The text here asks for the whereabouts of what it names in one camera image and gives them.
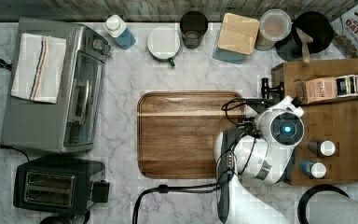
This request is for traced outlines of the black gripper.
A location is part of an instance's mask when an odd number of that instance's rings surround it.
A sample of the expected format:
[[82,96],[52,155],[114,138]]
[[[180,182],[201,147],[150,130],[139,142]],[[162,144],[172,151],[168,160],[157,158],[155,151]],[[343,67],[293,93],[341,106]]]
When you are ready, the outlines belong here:
[[261,79],[261,94],[264,99],[268,99],[270,95],[274,93],[280,100],[284,97],[284,84],[281,82],[278,86],[271,88],[269,85],[269,79],[263,77]]

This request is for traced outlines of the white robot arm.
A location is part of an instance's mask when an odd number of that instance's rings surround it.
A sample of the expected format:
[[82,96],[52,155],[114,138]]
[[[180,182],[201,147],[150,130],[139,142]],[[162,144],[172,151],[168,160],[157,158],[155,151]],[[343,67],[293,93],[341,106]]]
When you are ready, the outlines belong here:
[[219,220],[223,224],[287,224],[280,212],[244,188],[240,176],[269,184],[282,180],[304,136],[301,100],[286,96],[275,104],[267,99],[234,98],[222,110],[242,106],[251,115],[218,134],[213,147]]

